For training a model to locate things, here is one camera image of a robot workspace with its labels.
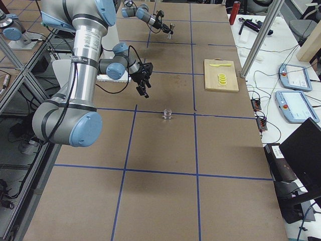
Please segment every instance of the metal pole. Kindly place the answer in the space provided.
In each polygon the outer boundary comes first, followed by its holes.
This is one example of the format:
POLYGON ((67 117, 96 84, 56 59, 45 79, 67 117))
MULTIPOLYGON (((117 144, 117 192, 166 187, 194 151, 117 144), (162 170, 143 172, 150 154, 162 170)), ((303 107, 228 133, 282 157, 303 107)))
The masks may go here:
POLYGON ((256 55, 258 54, 258 52, 264 42, 264 39, 265 39, 267 33, 269 32, 269 30, 273 24, 273 21, 274 21, 276 15, 278 14, 283 3, 284 3, 284 0, 274 0, 272 2, 271 8, 266 15, 263 26, 260 29, 260 32, 258 33, 258 35, 254 41, 254 44, 251 48, 249 56, 247 57, 247 59, 244 63, 244 66, 242 68, 242 71, 241 71, 242 78, 245 78, 247 73, 249 72, 249 70, 254 62, 254 59, 255 59, 256 55))

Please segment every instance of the computer monitor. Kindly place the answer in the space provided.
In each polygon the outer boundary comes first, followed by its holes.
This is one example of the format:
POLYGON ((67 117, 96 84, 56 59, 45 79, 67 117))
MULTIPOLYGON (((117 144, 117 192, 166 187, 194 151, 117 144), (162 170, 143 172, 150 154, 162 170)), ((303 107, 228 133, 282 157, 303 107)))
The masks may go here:
POLYGON ((289 166, 308 190, 279 199, 281 210, 314 199, 321 207, 321 128, 308 118, 280 146, 289 166))

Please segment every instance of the small transparent container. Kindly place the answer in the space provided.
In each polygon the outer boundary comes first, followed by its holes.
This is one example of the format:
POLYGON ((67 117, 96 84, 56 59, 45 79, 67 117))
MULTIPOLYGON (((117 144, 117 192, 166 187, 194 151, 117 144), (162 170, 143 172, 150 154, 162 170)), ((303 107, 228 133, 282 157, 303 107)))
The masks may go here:
POLYGON ((163 118, 167 119, 167 120, 171 119, 172 118, 172 110, 171 109, 165 109, 163 118))

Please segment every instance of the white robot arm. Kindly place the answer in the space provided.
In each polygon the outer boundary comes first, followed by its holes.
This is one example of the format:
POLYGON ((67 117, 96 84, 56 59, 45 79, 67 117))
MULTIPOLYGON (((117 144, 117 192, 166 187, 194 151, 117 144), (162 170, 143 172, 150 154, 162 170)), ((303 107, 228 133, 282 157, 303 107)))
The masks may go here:
POLYGON ((125 43, 113 48, 113 59, 99 60, 101 38, 116 21, 112 0, 42 0, 42 17, 46 25, 76 35, 68 83, 36 110, 34 132, 45 143, 90 146, 102 129, 93 104, 97 74, 119 79, 127 69, 139 94, 147 98, 152 64, 136 61, 125 43))

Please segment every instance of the monitor stand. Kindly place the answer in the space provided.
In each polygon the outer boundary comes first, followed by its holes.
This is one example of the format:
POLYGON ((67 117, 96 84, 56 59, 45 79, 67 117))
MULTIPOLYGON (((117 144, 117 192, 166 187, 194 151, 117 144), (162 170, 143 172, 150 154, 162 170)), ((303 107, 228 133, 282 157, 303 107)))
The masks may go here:
MULTIPOLYGON (((284 198, 293 198, 294 195, 301 195, 304 192, 299 191, 297 184, 295 182, 283 183, 283 182, 274 182, 275 193, 278 200, 284 198)), ((294 223, 296 221, 302 220, 307 209, 310 207, 311 202, 306 201, 294 206, 280 207, 283 218, 287 223, 294 223)), ((305 221, 315 221, 314 209, 311 208, 306 215, 305 221)))

